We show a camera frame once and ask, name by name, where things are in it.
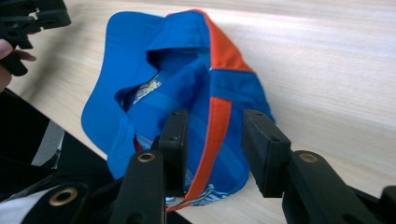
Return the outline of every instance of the wooden table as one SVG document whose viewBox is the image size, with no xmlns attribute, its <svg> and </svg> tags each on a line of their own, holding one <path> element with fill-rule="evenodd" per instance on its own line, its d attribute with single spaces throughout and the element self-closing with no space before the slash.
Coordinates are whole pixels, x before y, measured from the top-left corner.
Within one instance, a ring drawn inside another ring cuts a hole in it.
<svg viewBox="0 0 396 224">
<path fill-rule="evenodd" d="M 100 74 L 108 19 L 200 7 L 240 48 L 292 149 L 317 152 L 355 188 L 396 184 L 396 3 L 65 0 L 72 25 L 31 36 L 35 63 L 9 86 L 93 151 L 80 116 Z M 252 178 L 235 195 L 180 214 L 193 223 L 285 223 Z"/>
</svg>

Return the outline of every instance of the human hand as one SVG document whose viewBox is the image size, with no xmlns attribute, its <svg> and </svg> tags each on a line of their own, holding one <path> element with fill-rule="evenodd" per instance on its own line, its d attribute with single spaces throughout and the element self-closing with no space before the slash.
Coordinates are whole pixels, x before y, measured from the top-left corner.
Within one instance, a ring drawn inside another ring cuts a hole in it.
<svg viewBox="0 0 396 224">
<path fill-rule="evenodd" d="M 17 50 L 12 48 L 12 46 L 4 39 L 0 39 L 0 60 L 8 56 L 12 51 L 18 54 L 18 56 L 26 61 L 34 62 L 36 57 L 28 52 Z M 6 86 L 11 82 L 12 75 L 8 70 L 0 64 L 0 92 L 2 92 Z"/>
</svg>

